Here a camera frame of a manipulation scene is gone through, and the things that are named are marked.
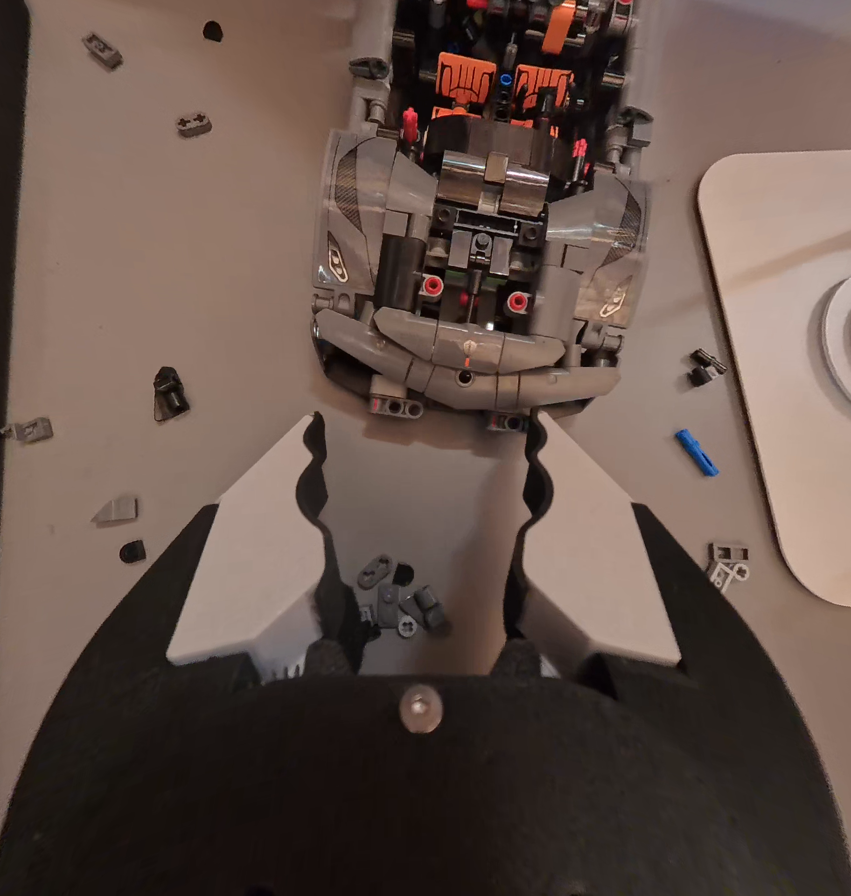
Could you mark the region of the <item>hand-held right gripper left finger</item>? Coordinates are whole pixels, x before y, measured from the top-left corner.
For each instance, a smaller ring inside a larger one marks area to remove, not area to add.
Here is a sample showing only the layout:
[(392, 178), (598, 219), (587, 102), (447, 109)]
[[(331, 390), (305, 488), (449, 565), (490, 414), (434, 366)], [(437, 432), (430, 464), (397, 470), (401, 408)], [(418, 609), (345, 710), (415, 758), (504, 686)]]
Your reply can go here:
[(320, 518), (324, 423), (304, 416), (219, 499), (167, 647), (171, 664), (244, 654), (268, 683), (300, 675), (308, 647), (324, 639), (359, 669), (356, 596)]

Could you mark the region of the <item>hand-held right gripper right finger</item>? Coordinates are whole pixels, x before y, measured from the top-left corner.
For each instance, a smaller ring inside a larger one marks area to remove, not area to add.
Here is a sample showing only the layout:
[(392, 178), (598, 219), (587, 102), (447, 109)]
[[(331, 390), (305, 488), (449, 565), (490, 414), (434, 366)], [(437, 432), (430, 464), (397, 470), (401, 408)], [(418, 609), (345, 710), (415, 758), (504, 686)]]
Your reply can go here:
[(681, 651), (633, 501), (545, 411), (532, 418), (505, 622), (558, 676), (616, 655), (676, 667)]

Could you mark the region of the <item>grey lego car model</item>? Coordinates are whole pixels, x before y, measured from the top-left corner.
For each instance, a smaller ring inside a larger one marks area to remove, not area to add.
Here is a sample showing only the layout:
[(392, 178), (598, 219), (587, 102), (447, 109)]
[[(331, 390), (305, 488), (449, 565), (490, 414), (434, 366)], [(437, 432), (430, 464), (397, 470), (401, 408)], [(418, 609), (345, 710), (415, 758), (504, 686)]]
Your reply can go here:
[(620, 380), (665, 3), (358, 2), (312, 341), (371, 414), (523, 431)]

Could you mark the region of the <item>group of small grey lego pieces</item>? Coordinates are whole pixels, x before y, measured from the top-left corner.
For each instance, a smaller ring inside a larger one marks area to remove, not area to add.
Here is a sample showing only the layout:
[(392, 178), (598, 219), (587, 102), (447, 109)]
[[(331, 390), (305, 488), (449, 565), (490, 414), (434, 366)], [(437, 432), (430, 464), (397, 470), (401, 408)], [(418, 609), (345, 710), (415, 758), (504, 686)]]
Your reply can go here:
[(388, 554), (377, 554), (359, 572), (357, 588), (374, 593), (371, 602), (359, 606), (368, 642), (378, 639), (384, 631), (393, 630), (406, 640), (418, 632), (419, 623), (402, 606), (414, 577), (412, 566), (397, 562)]

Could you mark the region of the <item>blue lego axle pin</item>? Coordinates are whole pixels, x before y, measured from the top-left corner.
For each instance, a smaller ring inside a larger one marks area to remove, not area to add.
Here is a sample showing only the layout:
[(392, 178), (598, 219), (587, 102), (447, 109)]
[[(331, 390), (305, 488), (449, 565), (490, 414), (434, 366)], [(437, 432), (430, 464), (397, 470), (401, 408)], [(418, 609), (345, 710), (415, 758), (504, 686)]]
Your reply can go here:
[(675, 440), (679, 443), (692, 462), (700, 470), (703, 476), (719, 476), (719, 469), (702, 448), (698, 439), (688, 430), (681, 429), (675, 433)]

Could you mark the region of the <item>grey lego clip piece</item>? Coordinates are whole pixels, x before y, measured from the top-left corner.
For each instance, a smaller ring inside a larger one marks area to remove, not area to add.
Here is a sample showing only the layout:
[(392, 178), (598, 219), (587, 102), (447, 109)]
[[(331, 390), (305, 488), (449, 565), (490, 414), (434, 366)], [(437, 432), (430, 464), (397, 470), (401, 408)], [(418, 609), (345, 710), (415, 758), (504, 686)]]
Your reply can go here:
[(406, 615), (411, 616), (427, 632), (437, 631), (445, 624), (443, 606), (427, 585), (401, 599), (399, 605)]

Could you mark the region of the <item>black lego wedge piece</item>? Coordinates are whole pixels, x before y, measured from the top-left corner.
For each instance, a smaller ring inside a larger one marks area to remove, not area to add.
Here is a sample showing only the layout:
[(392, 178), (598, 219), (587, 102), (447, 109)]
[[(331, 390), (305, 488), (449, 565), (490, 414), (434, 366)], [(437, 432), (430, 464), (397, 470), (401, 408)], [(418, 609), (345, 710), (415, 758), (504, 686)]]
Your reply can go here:
[(184, 384), (172, 366), (164, 365), (153, 380), (153, 419), (157, 423), (173, 420), (191, 409)]

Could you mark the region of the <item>white rounded base plate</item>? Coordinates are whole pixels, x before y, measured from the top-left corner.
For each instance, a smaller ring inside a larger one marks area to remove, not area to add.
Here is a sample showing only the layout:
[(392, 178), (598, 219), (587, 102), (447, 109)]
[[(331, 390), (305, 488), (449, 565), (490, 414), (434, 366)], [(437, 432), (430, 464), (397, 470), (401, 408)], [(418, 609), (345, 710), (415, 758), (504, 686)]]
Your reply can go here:
[(700, 182), (700, 218), (780, 551), (851, 608), (851, 402), (823, 309), (851, 277), (851, 151), (737, 154)]

